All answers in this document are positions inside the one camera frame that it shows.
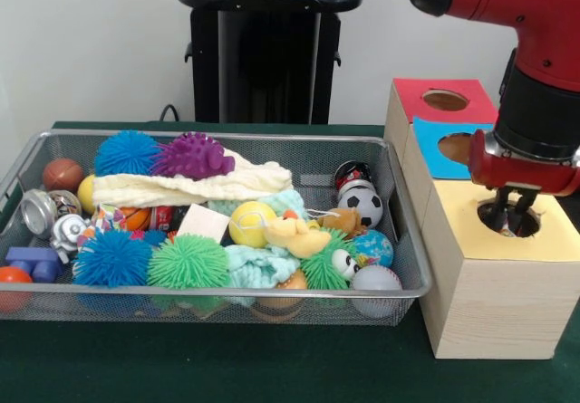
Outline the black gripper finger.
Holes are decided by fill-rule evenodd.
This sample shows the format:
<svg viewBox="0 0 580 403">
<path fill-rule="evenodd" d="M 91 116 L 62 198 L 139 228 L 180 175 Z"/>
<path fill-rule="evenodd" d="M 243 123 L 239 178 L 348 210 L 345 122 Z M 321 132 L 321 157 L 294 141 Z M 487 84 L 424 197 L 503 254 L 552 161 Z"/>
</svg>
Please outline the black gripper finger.
<svg viewBox="0 0 580 403">
<path fill-rule="evenodd" d="M 512 232 L 518 232 L 520 230 L 524 214 L 534 204 L 535 200 L 536 192 L 534 190 L 520 191 L 520 198 L 514 207 L 510 221 L 510 229 Z"/>
<path fill-rule="evenodd" d="M 508 206 L 510 187 L 500 187 L 492 207 L 492 225 L 504 225 Z"/>
</svg>

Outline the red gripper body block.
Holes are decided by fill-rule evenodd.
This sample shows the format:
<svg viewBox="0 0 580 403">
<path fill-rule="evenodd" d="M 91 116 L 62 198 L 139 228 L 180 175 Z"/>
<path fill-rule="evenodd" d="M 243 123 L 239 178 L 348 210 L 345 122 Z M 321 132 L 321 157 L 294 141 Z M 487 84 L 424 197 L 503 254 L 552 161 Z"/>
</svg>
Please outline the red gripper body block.
<svg viewBox="0 0 580 403">
<path fill-rule="evenodd" d="M 492 131 L 470 137 L 469 173 L 487 188 L 513 187 L 553 196 L 569 196 L 579 188 L 579 158 L 570 163 L 524 158 L 504 149 Z"/>
</svg>

